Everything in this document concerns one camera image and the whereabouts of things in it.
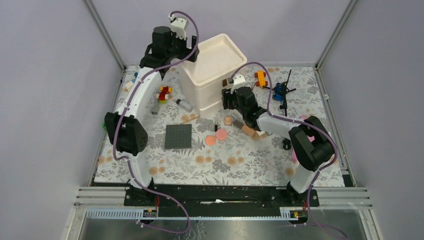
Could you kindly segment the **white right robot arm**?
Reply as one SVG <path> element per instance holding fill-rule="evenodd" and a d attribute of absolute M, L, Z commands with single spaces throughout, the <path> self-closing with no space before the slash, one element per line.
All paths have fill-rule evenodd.
<path fill-rule="evenodd" d="M 225 110 L 237 110 L 244 123 L 251 129 L 268 132 L 290 140 L 299 166 L 289 181 L 287 201 L 293 206 L 301 205 L 306 191 L 316 180 L 317 174 L 329 166 L 329 160 L 337 158 L 337 147 L 320 119 L 306 119 L 276 115 L 260 107 L 250 87 L 235 90 L 223 89 L 222 104 Z"/>

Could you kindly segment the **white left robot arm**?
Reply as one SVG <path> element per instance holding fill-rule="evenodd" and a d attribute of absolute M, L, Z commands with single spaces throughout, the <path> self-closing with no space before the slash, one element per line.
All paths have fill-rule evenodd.
<path fill-rule="evenodd" d="M 144 158 L 148 133 L 141 121 L 147 103 L 159 87 L 166 72 L 184 61 L 196 62 L 199 54 L 198 36 L 191 37 L 187 46 L 187 30 L 184 26 L 157 26 L 152 32 L 152 42 L 146 47 L 139 63 L 139 71 L 129 95 L 115 112 L 104 116 L 112 155 L 116 161 L 124 161 L 130 173 L 130 184 L 138 188 L 136 199 L 144 206 L 152 204 L 157 191 L 153 190 L 148 172 L 141 173 L 138 164 Z"/>

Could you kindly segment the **white drawer organizer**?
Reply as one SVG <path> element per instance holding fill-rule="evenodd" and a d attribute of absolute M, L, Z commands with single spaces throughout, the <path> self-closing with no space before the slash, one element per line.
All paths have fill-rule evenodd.
<path fill-rule="evenodd" d="M 201 118 L 215 115 L 223 109 L 222 90 L 231 88 L 228 78 L 248 59 L 225 33 L 198 44 L 196 62 L 180 64 L 183 96 Z"/>

